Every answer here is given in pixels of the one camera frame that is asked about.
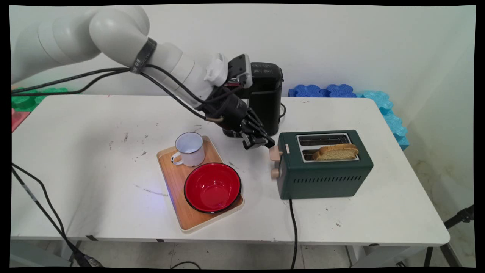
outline wooden tray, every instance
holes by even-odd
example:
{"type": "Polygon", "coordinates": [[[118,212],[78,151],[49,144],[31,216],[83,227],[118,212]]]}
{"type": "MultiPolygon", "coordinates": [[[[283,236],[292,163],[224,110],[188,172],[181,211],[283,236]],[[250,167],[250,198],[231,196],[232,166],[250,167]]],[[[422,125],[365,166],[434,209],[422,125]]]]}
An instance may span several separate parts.
{"type": "MultiPolygon", "coordinates": [[[[202,164],[217,162],[223,163],[221,156],[217,152],[214,144],[208,136],[202,136],[204,140],[204,152],[206,158],[202,164]]],[[[178,223],[180,229],[185,233],[190,233],[195,230],[200,229],[212,222],[215,222],[229,214],[232,214],[240,210],[244,205],[244,198],[239,195],[237,200],[232,204],[227,210],[217,212],[217,213],[202,213],[193,209],[185,200],[183,194],[183,188],[185,185],[185,179],[189,174],[198,166],[187,167],[185,165],[174,165],[172,164],[171,157],[175,154],[177,150],[174,147],[170,147],[163,151],[157,153],[158,163],[162,169],[163,177],[165,178],[165,183],[167,184],[168,193],[170,194],[170,199],[174,205],[175,214],[177,215],[178,223]]]]}

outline mug handle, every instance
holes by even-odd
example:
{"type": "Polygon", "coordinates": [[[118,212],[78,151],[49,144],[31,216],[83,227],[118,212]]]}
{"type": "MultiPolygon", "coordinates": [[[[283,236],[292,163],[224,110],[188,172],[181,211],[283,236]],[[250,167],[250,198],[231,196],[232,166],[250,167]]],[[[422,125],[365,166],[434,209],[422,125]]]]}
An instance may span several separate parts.
{"type": "Polygon", "coordinates": [[[181,156],[181,153],[180,152],[176,152],[173,156],[172,156],[172,163],[175,164],[175,165],[180,165],[183,163],[182,159],[179,160],[179,161],[174,161],[174,159],[177,157],[177,156],[181,156]]]}

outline bread slice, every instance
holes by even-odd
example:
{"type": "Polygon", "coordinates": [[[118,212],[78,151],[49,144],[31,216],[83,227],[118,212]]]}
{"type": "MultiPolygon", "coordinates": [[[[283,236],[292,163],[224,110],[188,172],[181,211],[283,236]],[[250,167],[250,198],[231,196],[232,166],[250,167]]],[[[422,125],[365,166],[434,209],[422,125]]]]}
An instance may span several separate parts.
{"type": "Polygon", "coordinates": [[[354,159],[358,153],[359,150],[354,144],[323,146],[313,154],[313,160],[354,159]]]}

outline toaster slot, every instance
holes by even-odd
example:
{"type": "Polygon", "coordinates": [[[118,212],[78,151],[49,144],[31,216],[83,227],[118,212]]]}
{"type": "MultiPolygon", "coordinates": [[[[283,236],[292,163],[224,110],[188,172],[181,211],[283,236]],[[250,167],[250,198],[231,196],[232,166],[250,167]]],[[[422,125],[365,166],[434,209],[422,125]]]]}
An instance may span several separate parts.
{"type": "Polygon", "coordinates": [[[315,150],[303,150],[303,158],[306,160],[306,161],[313,161],[313,154],[316,153],[318,150],[315,149],[315,150]]]}
{"type": "Polygon", "coordinates": [[[325,146],[350,143],[349,138],[344,134],[299,136],[298,141],[300,142],[300,146],[325,146]]]}

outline bowl rim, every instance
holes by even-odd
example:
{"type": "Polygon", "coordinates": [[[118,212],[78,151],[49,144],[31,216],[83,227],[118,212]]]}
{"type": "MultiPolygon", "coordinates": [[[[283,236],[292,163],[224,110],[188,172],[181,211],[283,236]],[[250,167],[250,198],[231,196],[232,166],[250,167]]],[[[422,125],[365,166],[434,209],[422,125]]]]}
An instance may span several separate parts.
{"type": "Polygon", "coordinates": [[[236,200],[238,199],[239,195],[241,194],[241,189],[242,189],[242,187],[243,187],[243,184],[242,184],[242,182],[241,182],[241,177],[239,176],[238,172],[237,172],[237,171],[236,171],[234,168],[232,168],[231,166],[229,166],[229,165],[227,165],[227,164],[224,164],[224,163],[219,163],[219,162],[209,162],[209,163],[202,164],[202,165],[200,165],[199,167],[197,167],[197,168],[193,169],[193,170],[192,170],[192,171],[189,173],[189,175],[187,175],[187,178],[185,178],[185,183],[184,183],[184,185],[183,185],[183,195],[184,195],[184,197],[185,197],[185,201],[187,201],[187,203],[188,203],[188,204],[189,204],[189,205],[190,205],[190,206],[191,206],[193,209],[195,209],[195,210],[196,210],[196,211],[198,211],[198,212],[202,212],[202,213],[210,213],[210,214],[211,214],[211,213],[217,213],[217,212],[224,211],[224,210],[226,210],[227,208],[229,208],[230,206],[232,206],[232,204],[234,204],[234,202],[236,202],[236,200]],[[192,173],[193,173],[195,170],[197,170],[197,169],[199,169],[200,167],[202,167],[202,166],[204,166],[204,165],[207,165],[207,164],[222,164],[222,165],[228,166],[229,168],[231,168],[231,169],[232,169],[232,170],[233,170],[233,171],[236,173],[236,175],[238,176],[238,179],[239,179],[239,192],[238,192],[238,194],[236,195],[236,198],[235,198],[235,199],[234,199],[234,200],[233,200],[233,201],[232,201],[232,202],[231,202],[229,205],[227,205],[226,207],[224,207],[224,208],[222,208],[222,209],[219,209],[219,210],[215,210],[215,211],[206,211],[206,210],[200,210],[200,209],[198,209],[198,208],[194,207],[194,205],[192,205],[192,204],[190,203],[189,199],[187,198],[187,193],[186,193],[186,188],[187,188],[187,180],[189,179],[189,177],[192,175],[192,173]]]}

